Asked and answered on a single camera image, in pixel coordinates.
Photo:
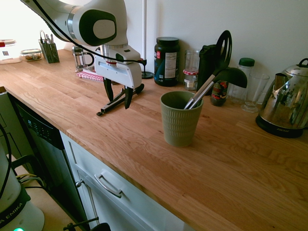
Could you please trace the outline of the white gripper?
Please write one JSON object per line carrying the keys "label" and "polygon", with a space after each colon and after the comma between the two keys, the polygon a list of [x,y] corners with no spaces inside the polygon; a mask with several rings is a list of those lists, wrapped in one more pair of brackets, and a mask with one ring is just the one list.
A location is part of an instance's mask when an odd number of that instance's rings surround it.
{"label": "white gripper", "polygon": [[112,81],[125,86],[124,102],[125,109],[128,109],[131,104],[133,89],[138,87],[142,82],[140,65],[138,63],[124,64],[118,62],[115,66],[112,66],[102,57],[95,55],[94,68],[98,75],[104,77],[104,88],[110,102],[114,99]]}

